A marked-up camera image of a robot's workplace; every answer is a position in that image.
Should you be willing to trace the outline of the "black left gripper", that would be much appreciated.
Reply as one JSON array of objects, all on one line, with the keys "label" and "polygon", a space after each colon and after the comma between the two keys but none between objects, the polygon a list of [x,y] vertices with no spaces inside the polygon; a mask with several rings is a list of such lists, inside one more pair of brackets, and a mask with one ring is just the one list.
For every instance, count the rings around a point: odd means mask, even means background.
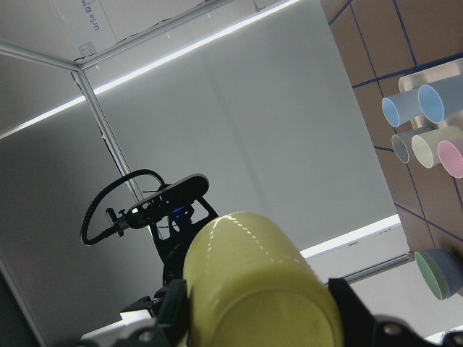
[{"label": "black left gripper", "polygon": [[208,214],[196,223],[191,221],[192,207],[179,207],[170,213],[162,208],[150,209],[150,226],[156,226],[163,217],[168,218],[169,237],[153,237],[158,254],[163,262],[162,285],[167,286],[174,279],[183,278],[186,253],[198,232],[210,221],[218,217],[212,207],[206,207]]}]

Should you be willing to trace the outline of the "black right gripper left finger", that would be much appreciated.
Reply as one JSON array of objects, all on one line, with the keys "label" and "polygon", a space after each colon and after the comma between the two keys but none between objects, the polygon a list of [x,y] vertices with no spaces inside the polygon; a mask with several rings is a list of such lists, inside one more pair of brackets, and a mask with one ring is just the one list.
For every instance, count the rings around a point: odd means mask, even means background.
[{"label": "black right gripper left finger", "polygon": [[149,301],[148,311],[156,322],[144,333],[144,346],[179,346],[190,323],[186,280],[174,279],[159,289]]}]

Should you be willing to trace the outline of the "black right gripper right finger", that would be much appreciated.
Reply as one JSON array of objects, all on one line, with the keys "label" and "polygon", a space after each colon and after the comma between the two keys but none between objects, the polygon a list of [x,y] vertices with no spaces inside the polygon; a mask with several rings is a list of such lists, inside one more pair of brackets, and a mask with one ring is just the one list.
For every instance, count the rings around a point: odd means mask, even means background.
[{"label": "black right gripper right finger", "polygon": [[395,317],[374,315],[343,278],[328,280],[341,315],[345,346],[415,346],[416,334]]}]

